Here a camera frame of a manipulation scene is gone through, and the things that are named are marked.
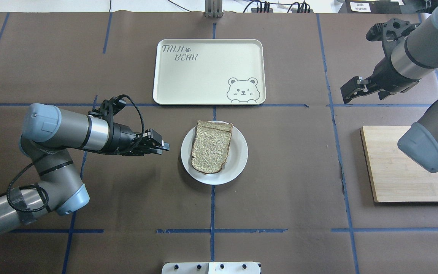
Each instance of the metal bracket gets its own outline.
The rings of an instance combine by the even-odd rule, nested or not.
[[[222,0],[205,0],[205,17],[220,18],[223,14]]]
[[[261,274],[257,262],[165,263],[162,274]]]

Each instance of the bear illustration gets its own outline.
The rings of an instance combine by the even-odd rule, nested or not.
[[[231,103],[256,102],[260,97],[259,90],[256,87],[258,84],[256,78],[251,77],[248,80],[238,80],[233,77],[228,80],[228,83],[227,97],[231,100]]]

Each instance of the label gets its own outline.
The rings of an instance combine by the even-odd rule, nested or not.
[[[193,53],[190,47],[184,45],[162,45],[162,52],[175,54],[175,61],[196,61],[198,53]]]
[[[358,12],[371,12],[370,4],[369,3],[355,3],[350,2],[351,4],[351,10],[352,11],[358,11]]]

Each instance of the bread crust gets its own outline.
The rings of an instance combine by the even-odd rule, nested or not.
[[[197,121],[192,146],[193,168],[204,174],[220,172],[229,156],[232,131],[233,124],[231,123]]]

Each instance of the plate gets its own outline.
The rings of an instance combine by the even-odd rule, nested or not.
[[[210,121],[214,123],[226,123],[223,121]],[[233,126],[231,145],[229,146],[229,154],[226,164],[222,170],[214,174],[204,174],[192,167],[192,145],[195,139],[195,130],[197,126],[191,129],[184,141],[182,142],[181,158],[184,168],[187,172],[199,182],[208,185],[221,185],[230,182],[243,171],[248,161],[248,144],[241,132]]]

